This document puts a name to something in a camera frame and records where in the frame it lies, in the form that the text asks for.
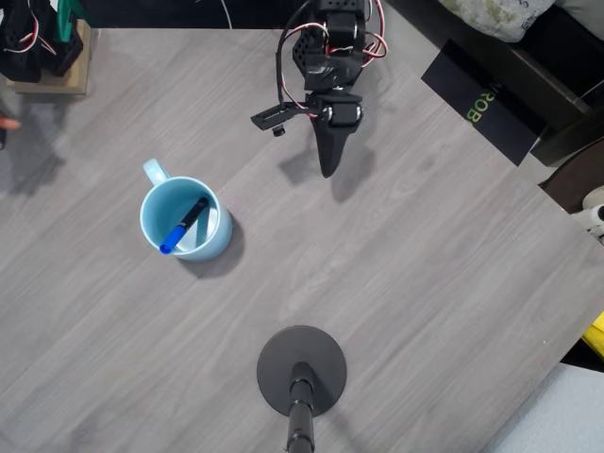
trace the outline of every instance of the robotic arm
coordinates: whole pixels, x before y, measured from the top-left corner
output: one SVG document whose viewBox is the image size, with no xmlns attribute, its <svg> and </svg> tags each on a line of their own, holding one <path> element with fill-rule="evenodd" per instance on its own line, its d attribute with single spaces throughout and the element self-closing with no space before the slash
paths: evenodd
<svg viewBox="0 0 604 453">
<path fill-rule="evenodd" d="M 376 5 L 383 23 L 378 0 Z M 310 16 L 309 23 L 289 31 L 305 11 Z M 281 50 L 285 40 L 300 30 L 293 58 L 304 76 L 304 89 L 311 93 L 307 93 L 304 103 L 293 99 L 284 102 L 283 91 L 288 96 L 289 93 L 281 73 Z M 367 55 L 374 55 L 369 51 L 378 50 L 383 43 L 385 55 L 386 43 L 383 39 L 379 42 L 366 46 L 364 0 L 307 0 L 286 24 L 279 40 L 279 104 L 253 116 L 252 122 L 261 130 L 272 128 L 279 137 L 285 133 L 283 123 L 298 114 L 308 115 L 317 140 L 321 172 L 324 177 L 330 177 L 338 168 L 346 139 L 356 132 L 362 120 L 362 98 L 350 90 L 367 64 Z"/>
</svg>

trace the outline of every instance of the cable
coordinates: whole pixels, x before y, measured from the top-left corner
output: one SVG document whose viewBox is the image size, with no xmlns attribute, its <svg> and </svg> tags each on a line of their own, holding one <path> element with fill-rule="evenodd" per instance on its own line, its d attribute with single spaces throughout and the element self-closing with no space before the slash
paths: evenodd
<svg viewBox="0 0 604 453">
<path fill-rule="evenodd" d="M 379 41 L 379 44 L 377 45 L 376 50 L 378 50 L 381 45 L 384 46 L 384 53 L 377 54 L 372 51 L 374 42 L 372 42 L 372 45 L 370 45 L 368 49 L 364 49 L 362 51 L 362 53 L 365 55 L 368 55 L 372 59 L 383 59 L 384 57 L 386 57 L 386 54 L 388 54 L 388 44 L 386 43 L 386 40 L 384 40 L 381 36 L 379 36 L 377 33 L 374 33 L 373 31 L 365 31 L 365 33 L 373 36 L 374 38 L 376 38 Z"/>
<path fill-rule="evenodd" d="M 19 42 L 24 42 L 27 41 L 31 36 L 33 35 L 33 33 L 28 33 L 25 36 L 23 36 Z M 42 36 L 39 36 L 38 39 L 40 39 L 40 41 L 42 41 L 42 47 L 44 49 L 46 49 L 48 52 L 50 52 L 51 54 L 53 54 L 55 57 L 57 56 L 57 51 L 53 48 L 52 45 L 50 45 L 48 43 L 47 40 L 45 40 Z"/>
<path fill-rule="evenodd" d="M 233 29 L 233 24 L 230 22 L 230 15 L 228 15 L 228 9 L 227 9 L 227 4 L 225 3 L 225 0 L 220 0 L 223 4 L 223 9 L 225 10 L 225 14 L 226 14 L 226 19 L 228 20 L 228 29 L 232 30 Z"/>
<path fill-rule="evenodd" d="M 384 33 L 386 31 L 386 24 L 384 21 L 384 11 L 381 7 L 381 1 L 380 0 L 375 0 L 376 2 L 376 9 L 377 9 L 377 14 L 379 15 L 379 36 L 383 39 L 384 38 Z M 374 42 L 372 42 L 368 47 L 365 48 L 366 51 L 373 53 L 374 50 L 377 52 L 379 50 L 379 48 L 381 47 L 382 43 L 378 42 L 378 44 L 375 44 Z M 371 57 L 365 61 L 362 65 L 363 68 L 366 68 L 376 57 Z"/>
<path fill-rule="evenodd" d="M 296 28 L 294 28 L 292 31 L 290 31 L 285 36 L 285 40 L 283 40 L 283 42 L 286 42 L 292 35 L 296 34 L 298 31 L 301 31 L 304 28 L 309 28 L 310 26 L 315 26 L 317 28 L 321 28 L 321 30 L 323 30 L 323 32 L 326 34 L 327 38 L 329 38 L 329 32 L 327 31 L 327 29 L 326 29 L 326 27 L 324 25 L 318 24 L 316 22 L 309 22 L 308 24 L 299 25 Z M 280 87 L 287 94 L 287 97 L 289 97 L 290 99 L 292 99 L 292 102 L 294 102 L 294 104 L 296 104 L 299 109 L 306 110 L 307 108 L 304 107 L 304 106 L 302 106 L 300 103 L 298 103 L 292 97 L 292 95 L 290 94 L 290 92 L 287 91 L 287 88 L 285 88 L 285 76 L 283 75 L 283 72 L 281 72 L 280 82 L 281 82 Z M 310 118 L 316 118 L 317 117 L 317 115 L 315 115 L 314 113 L 307 113 L 307 115 L 309 115 Z"/>
<path fill-rule="evenodd" d="M 279 100 L 279 107 L 281 109 L 284 109 L 285 105 L 283 104 L 283 90 L 282 90 L 282 85 L 281 85 L 281 61 L 282 61 L 282 50 L 283 50 L 283 43 L 285 42 L 285 38 L 287 37 L 287 33 L 290 30 L 290 28 L 292 28 L 292 25 L 295 24 L 295 22 L 298 20 L 298 17 L 300 16 L 300 14 L 302 14 L 302 11 L 304 11 L 304 9 L 308 8 L 310 6 L 311 3 L 313 3 L 315 0 L 306 0 L 306 2 L 304 2 L 302 4 L 302 6 L 300 8 L 298 8 L 296 10 L 296 12 L 294 14 L 292 14 L 292 17 L 290 17 L 290 20 L 287 21 L 287 24 L 285 25 L 285 27 L 283 28 L 283 31 L 281 32 L 281 37 L 279 38 L 279 44 L 277 46 L 277 52 L 275 53 L 275 66 L 276 66 L 276 72 L 277 72 L 277 98 Z"/>
<path fill-rule="evenodd" d="M 373 7 L 373 0 L 369 0 L 369 15 L 367 16 L 367 19 L 365 19 L 365 22 L 369 22 L 371 20 L 371 15 L 374 12 L 374 7 Z"/>
<path fill-rule="evenodd" d="M 31 5 L 29 5 L 29 0 L 27 0 L 27 6 L 29 7 L 29 12 L 31 13 L 31 17 L 33 17 L 33 19 L 34 19 L 34 31 L 33 31 L 33 33 L 30 33 L 28 36 L 33 36 L 33 38 L 31 40 L 31 42 L 29 43 L 29 45 L 24 47 L 23 49 L 4 49 L 5 52 L 12 52 L 13 54 L 23 54 L 24 52 L 27 52 L 29 49 L 31 49 L 34 46 L 34 44 L 36 43 L 36 41 L 38 40 L 38 33 L 40 32 L 40 23 L 38 22 L 38 18 L 34 14 L 34 11 L 31 8 Z"/>
</svg>

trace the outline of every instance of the yellow object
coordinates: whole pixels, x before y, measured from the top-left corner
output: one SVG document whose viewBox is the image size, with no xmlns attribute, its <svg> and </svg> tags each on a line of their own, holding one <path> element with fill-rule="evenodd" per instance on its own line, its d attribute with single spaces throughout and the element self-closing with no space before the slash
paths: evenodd
<svg viewBox="0 0 604 453">
<path fill-rule="evenodd" d="M 594 323 L 583 333 L 583 341 L 587 343 L 604 360 L 604 311 Z"/>
</svg>

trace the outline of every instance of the light blue mug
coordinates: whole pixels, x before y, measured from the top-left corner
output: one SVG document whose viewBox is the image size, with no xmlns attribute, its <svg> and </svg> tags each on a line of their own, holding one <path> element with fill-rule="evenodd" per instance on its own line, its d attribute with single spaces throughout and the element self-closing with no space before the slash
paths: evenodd
<svg viewBox="0 0 604 453">
<path fill-rule="evenodd" d="M 225 250 L 232 223 L 228 210 L 214 192 L 192 177 L 170 177 L 156 159 L 145 162 L 143 168 L 154 186 L 141 206 L 141 228 L 147 241 L 159 250 L 166 235 L 195 202 L 205 196 L 210 201 L 210 208 L 205 209 L 187 231 L 172 255 L 181 260 L 201 261 L 210 260 Z"/>
</svg>

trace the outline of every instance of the blue marker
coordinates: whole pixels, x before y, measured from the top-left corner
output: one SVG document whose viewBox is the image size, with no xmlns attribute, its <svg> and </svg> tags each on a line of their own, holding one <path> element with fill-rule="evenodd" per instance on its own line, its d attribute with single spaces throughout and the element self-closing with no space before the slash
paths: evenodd
<svg viewBox="0 0 604 453">
<path fill-rule="evenodd" d="M 208 198 L 202 196 L 197 200 L 197 203 L 193 205 L 191 210 L 187 212 L 182 220 L 176 225 L 172 231 L 166 236 L 161 245 L 159 246 L 159 251 L 164 255 L 170 255 L 176 244 L 183 238 L 185 233 L 189 231 L 189 228 L 195 223 L 199 214 L 208 206 L 210 202 Z"/>
</svg>

